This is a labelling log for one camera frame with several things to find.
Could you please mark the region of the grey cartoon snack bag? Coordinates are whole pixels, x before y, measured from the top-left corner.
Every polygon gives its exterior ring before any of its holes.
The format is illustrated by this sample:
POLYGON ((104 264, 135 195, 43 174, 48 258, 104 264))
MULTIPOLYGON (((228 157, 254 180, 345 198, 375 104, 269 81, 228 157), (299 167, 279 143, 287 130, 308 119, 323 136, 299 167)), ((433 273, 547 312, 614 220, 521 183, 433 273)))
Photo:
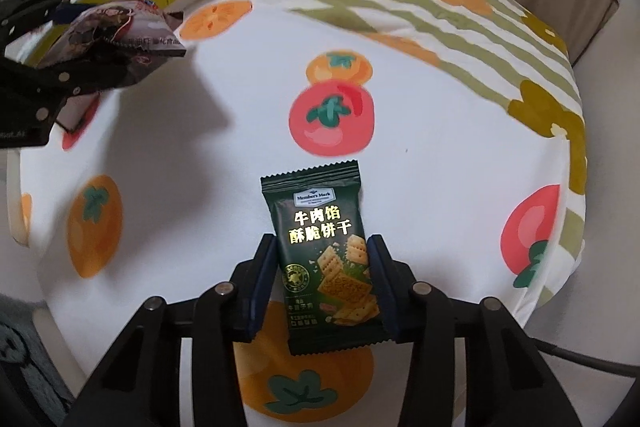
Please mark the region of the grey cartoon snack bag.
MULTIPOLYGON (((170 49, 182 44, 175 35, 175 29, 181 22, 180 13, 167 14, 145 0, 116 0, 100 4, 68 24, 43 54, 37 67, 68 61, 83 54, 99 40, 144 50, 170 49)), ((93 98, 102 92, 75 98, 93 98)))

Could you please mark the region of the dark green biscuit packet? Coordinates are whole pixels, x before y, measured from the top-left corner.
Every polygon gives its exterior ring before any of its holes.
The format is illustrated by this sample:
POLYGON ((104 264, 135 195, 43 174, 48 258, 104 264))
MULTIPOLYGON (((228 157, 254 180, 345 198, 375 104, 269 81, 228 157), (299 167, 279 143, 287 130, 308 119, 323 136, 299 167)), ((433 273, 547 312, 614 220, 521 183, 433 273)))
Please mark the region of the dark green biscuit packet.
POLYGON ((358 162, 264 176, 260 184, 279 242, 292 355, 386 341, 360 215, 358 162))

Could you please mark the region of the black lamp stand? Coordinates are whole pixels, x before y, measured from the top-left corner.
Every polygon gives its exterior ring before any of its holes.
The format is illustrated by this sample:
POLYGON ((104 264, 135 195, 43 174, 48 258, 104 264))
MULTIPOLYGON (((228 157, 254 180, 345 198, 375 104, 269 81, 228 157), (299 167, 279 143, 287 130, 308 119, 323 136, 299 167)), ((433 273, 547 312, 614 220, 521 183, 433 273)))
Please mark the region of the black lamp stand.
POLYGON ((561 348, 554 343, 547 343, 547 341, 537 338, 533 338, 533 342, 540 352, 544 353, 545 355, 550 355, 550 357, 553 358, 558 358, 563 361, 574 363, 583 367, 588 367, 588 369, 594 369, 595 371, 611 375, 628 378, 639 377, 640 369, 638 365, 603 360, 592 357, 591 355, 584 355, 583 353, 570 351, 565 348, 561 348))

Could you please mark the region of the floral striped quilt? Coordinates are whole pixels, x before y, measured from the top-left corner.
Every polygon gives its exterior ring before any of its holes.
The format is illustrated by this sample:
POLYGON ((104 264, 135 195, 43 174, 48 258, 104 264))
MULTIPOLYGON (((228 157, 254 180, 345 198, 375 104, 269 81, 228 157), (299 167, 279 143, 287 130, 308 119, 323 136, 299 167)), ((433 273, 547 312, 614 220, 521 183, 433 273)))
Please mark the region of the floral striped quilt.
POLYGON ((358 32, 434 65, 544 138, 570 143, 586 191, 586 130, 567 48, 514 0, 255 0, 358 32))

